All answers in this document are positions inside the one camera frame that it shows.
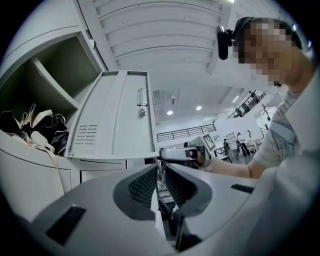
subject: black bag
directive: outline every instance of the black bag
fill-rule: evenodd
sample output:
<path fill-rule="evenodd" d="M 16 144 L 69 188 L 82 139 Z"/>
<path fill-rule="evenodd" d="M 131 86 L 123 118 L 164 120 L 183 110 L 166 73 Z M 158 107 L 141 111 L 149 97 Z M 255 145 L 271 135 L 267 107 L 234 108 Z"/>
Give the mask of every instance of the black bag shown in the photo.
<path fill-rule="evenodd" d="M 37 131 L 54 147 L 56 155 L 63 156 L 69 136 L 65 118 L 61 114 L 53 115 L 51 110 L 47 110 L 33 119 L 35 107 L 33 104 L 29 114 L 23 113 L 21 122 L 14 118 L 12 111 L 3 111 L 0 114 L 0 129 L 11 136 L 17 135 L 26 142 L 31 134 Z"/>

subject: curved ceiling panel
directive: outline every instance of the curved ceiling panel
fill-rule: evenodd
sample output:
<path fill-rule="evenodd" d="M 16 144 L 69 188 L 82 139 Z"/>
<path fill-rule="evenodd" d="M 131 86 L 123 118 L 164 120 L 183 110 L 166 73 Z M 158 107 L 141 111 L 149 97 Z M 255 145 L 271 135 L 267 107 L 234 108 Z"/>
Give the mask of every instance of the curved ceiling panel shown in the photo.
<path fill-rule="evenodd" d="M 205 0 L 86 1 L 90 3 L 85 3 L 81 9 L 94 9 L 91 17 L 84 13 L 87 24 L 88 19 L 95 19 L 95 26 L 99 26 L 100 34 L 105 36 L 103 46 L 97 42 L 98 49 L 103 52 L 108 46 L 106 54 L 114 58 L 116 65 L 106 63 L 109 69 L 195 64 L 195 68 L 201 67 L 201 71 L 206 72 L 215 49 L 216 27 L 223 13 L 221 3 Z"/>

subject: metal bracket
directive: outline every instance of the metal bracket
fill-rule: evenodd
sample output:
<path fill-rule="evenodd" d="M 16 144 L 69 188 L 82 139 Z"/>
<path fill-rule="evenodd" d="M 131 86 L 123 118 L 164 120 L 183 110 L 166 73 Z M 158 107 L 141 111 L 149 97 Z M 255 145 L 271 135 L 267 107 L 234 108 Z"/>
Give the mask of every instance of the metal bracket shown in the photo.
<path fill-rule="evenodd" d="M 147 106 L 148 106 L 148 97 L 147 97 L 147 89 L 140 88 L 138 90 L 138 103 L 137 106 L 141 106 L 140 115 L 145 116 L 147 114 Z"/>

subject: ceiling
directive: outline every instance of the ceiling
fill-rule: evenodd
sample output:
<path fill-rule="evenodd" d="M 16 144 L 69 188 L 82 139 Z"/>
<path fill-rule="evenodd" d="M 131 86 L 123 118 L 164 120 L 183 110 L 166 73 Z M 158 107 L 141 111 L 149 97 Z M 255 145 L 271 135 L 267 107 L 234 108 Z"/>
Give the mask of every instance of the ceiling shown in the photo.
<path fill-rule="evenodd" d="M 196 86 L 184 86 L 153 91 L 153 102 L 160 122 L 197 115 L 215 119 L 216 114 L 225 113 L 229 116 L 249 96 L 249 90 L 243 88 L 209 86 L 199 90 Z M 168 111 L 173 111 L 173 114 L 167 115 Z"/>
<path fill-rule="evenodd" d="M 265 77 L 241 67 L 232 56 L 225 61 L 218 58 L 215 31 L 220 25 L 234 28 L 245 16 L 279 18 L 281 9 L 271 0 L 79 3 L 109 70 L 149 71 L 159 122 L 228 112 L 249 96 L 249 90 L 270 90 Z M 233 104 L 241 88 L 245 91 Z M 168 110 L 174 114 L 167 115 Z"/>

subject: bag strap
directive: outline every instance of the bag strap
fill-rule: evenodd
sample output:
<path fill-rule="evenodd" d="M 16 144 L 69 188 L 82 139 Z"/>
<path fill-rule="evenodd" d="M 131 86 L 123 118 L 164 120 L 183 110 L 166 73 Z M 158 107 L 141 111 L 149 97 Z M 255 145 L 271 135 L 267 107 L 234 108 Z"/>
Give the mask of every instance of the bag strap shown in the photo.
<path fill-rule="evenodd" d="M 269 130 L 273 135 L 278 136 L 281 140 L 283 140 L 284 145 L 288 151 L 288 156 L 291 158 L 294 156 L 294 143 L 296 139 L 296 133 L 289 126 L 277 122 L 272 121 Z"/>

